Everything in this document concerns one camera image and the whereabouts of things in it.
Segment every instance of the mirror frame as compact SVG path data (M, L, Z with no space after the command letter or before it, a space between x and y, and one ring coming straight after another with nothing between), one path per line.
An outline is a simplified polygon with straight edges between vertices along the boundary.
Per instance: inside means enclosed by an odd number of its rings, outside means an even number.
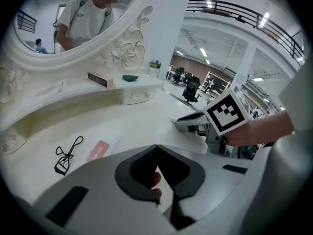
M7 29L2 42L2 50L22 69L29 71L55 71L72 67L78 63L95 59L101 51L118 39L136 20L147 6L148 0L133 0L123 15L106 31L74 49L56 53L43 54L26 47L17 36L14 20Z

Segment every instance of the person's hand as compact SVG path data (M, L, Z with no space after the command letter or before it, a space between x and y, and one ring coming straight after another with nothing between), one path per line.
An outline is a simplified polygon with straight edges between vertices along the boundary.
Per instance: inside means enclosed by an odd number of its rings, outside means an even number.
M161 181L161 175L158 172L155 172L153 176L153 184L152 187L155 187L158 183ZM162 191L158 188L152 189L158 196L159 198L162 196Z

